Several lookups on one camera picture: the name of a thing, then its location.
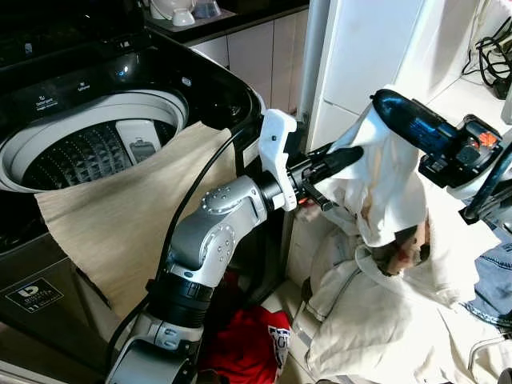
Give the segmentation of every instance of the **denim fabric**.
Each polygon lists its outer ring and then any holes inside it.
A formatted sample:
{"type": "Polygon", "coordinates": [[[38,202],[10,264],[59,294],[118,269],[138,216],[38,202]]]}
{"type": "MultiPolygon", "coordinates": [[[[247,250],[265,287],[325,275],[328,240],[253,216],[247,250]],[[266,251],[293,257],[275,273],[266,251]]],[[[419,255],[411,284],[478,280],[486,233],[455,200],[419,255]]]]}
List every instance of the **denim fabric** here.
{"type": "Polygon", "coordinates": [[[512,330],[512,237],[491,228],[502,243],[475,261],[480,276],[474,286],[477,298],[463,305],[484,322],[512,330]]]}

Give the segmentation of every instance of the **countertop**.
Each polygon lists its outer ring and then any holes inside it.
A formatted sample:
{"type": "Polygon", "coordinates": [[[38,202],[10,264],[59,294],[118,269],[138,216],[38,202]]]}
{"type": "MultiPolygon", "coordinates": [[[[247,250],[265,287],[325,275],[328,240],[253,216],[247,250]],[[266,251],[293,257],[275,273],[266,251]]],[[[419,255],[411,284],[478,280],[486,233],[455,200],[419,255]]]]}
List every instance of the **countertop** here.
{"type": "Polygon", "coordinates": [[[501,118],[505,100],[498,100],[482,83],[480,73],[462,76],[436,96],[428,107],[456,126],[467,114],[475,114],[500,134],[510,129],[501,118]]]}
{"type": "Polygon", "coordinates": [[[172,25],[172,22],[168,20],[155,20],[150,16],[149,11],[147,11],[146,26],[177,42],[192,46],[211,40],[212,38],[232,34],[233,32],[256,26],[257,24],[306,10],[310,5],[309,0],[267,0],[267,2],[268,5],[261,8],[255,7],[255,9],[252,10],[244,10],[243,7],[232,6],[236,1],[229,2],[229,8],[224,6],[223,2],[219,1],[218,4],[220,7],[228,12],[224,12],[221,16],[216,18],[199,20],[193,26],[186,27],[175,27],[172,25]]]}

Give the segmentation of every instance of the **washing machine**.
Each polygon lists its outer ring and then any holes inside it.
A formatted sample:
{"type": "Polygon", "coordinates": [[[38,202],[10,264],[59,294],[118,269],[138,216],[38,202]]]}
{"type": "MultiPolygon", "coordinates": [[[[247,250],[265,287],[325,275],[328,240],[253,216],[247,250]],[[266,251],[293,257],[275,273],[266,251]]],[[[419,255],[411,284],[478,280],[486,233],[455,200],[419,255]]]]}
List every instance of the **washing machine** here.
{"type": "Polygon", "coordinates": [[[122,172],[197,121],[243,130],[246,172],[262,108],[229,71],[147,30],[137,0],[2,4],[0,360],[66,382],[105,369],[104,325],[87,304],[108,301],[52,239],[34,193],[122,172]],[[42,310],[19,300],[34,286],[42,310]]]}

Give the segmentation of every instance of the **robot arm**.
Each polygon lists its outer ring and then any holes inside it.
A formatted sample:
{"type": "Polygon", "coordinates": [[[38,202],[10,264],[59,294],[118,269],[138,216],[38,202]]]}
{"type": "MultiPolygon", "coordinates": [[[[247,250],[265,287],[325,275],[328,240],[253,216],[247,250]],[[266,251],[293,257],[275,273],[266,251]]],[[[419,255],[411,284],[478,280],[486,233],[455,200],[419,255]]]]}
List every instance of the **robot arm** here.
{"type": "Polygon", "coordinates": [[[312,198],[324,210],[332,207],[313,184],[359,160],[362,149],[328,154],[328,145],[286,167],[284,145],[295,124],[283,112],[268,110],[259,139],[265,172],[258,180],[241,176],[207,192],[178,224],[165,270],[148,284],[149,304],[106,382],[193,383],[206,311],[240,240],[269,212],[292,210],[297,199],[312,198]]]}
{"type": "MultiPolygon", "coordinates": [[[[461,212],[468,223],[496,210],[506,212],[512,205],[512,186],[502,181],[512,162],[512,146],[503,149],[506,140],[498,132],[475,116],[455,128],[392,90],[378,91],[372,103],[383,124],[426,153],[421,173],[441,188],[448,186],[456,198],[475,196],[461,212]]],[[[328,154],[327,145],[286,167],[284,145],[294,130],[291,117],[268,110],[259,144],[262,176],[242,176],[211,190],[178,224],[165,270],[148,285],[149,304],[106,382],[194,383],[204,317],[240,240],[269,212],[292,210],[300,198],[312,198],[323,210],[332,207],[314,184],[359,160],[362,149],[328,154]]]]}

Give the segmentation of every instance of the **washing machine control panel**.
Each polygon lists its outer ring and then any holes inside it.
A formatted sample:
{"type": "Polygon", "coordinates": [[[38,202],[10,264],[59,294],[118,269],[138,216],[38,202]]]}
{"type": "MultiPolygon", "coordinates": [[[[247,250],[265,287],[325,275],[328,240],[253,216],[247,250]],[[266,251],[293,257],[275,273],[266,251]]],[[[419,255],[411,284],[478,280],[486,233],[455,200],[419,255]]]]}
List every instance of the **washing machine control panel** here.
{"type": "MultiPolygon", "coordinates": [[[[119,44],[130,44],[129,40],[119,44]]],[[[152,71],[141,53],[125,54],[113,61],[71,72],[22,88],[0,102],[0,127],[17,125],[67,111],[120,90],[149,86],[152,71]]]]}

